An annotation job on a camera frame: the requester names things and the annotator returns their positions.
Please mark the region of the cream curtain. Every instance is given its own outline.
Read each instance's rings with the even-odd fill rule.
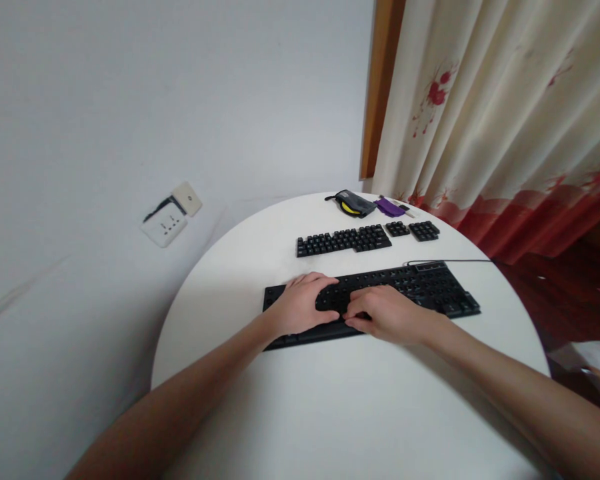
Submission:
[[[600,1],[407,0],[372,192],[486,254],[600,219]]]

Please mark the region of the purple object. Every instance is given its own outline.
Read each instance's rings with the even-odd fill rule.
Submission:
[[[385,215],[387,215],[391,218],[396,218],[396,217],[399,217],[400,215],[405,214],[405,211],[402,210],[402,208],[392,204],[386,198],[380,198],[380,199],[376,200],[374,203],[376,205],[378,205],[378,208],[380,209],[380,211],[382,213],[384,213]]]

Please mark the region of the person's right hand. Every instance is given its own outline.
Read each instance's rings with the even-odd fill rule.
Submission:
[[[371,320],[356,317],[364,312]],[[356,330],[400,345],[427,343],[439,325],[449,322],[445,315],[416,305],[386,285],[351,292],[343,317]]]

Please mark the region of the black pouch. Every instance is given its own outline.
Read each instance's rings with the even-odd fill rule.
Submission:
[[[350,217],[364,218],[377,207],[374,202],[365,200],[349,190],[340,190],[335,195],[325,198],[325,200],[331,199],[335,199],[342,212]]]

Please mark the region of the electrical socket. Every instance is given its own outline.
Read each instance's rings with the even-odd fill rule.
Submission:
[[[187,219],[180,209],[173,202],[169,202],[143,222],[140,230],[160,248],[165,248],[186,225]]]
[[[192,217],[202,207],[202,202],[191,188],[189,182],[183,182],[171,194],[178,200],[180,206]]]

